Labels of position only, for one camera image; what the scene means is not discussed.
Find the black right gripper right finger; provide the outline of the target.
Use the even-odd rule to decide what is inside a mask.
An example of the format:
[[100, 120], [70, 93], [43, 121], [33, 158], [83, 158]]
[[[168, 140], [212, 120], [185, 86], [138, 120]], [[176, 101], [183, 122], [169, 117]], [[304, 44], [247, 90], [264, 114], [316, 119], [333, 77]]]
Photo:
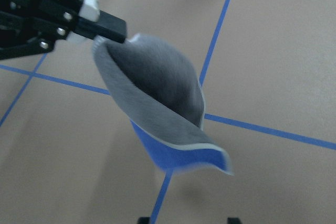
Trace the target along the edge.
[[240, 224], [240, 219], [237, 217], [228, 217], [227, 224]]

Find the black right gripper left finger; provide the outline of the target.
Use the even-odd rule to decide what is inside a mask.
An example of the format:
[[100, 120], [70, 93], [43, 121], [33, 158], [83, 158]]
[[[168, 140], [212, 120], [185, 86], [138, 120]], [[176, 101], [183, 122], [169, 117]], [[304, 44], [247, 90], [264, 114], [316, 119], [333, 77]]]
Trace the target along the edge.
[[150, 217], [139, 217], [137, 224], [150, 224]]

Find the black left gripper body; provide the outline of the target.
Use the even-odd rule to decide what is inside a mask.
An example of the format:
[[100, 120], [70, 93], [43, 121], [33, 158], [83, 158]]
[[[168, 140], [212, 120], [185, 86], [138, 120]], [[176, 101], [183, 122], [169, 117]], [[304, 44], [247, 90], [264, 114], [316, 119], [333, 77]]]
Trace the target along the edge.
[[75, 30], [83, 0], [1, 0], [1, 59], [54, 50]]

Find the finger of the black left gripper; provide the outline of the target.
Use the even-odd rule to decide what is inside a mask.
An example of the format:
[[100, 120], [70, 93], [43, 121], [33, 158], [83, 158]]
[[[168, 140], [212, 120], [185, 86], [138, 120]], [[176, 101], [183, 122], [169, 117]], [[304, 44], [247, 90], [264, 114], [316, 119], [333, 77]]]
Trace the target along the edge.
[[100, 10], [98, 0], [83, 0], [77, 24], [69, 33], [69, 40], [80, 43], [85, 39], [93, 40], [96, 36], [124, 43], [127, 24], [124, 20]]

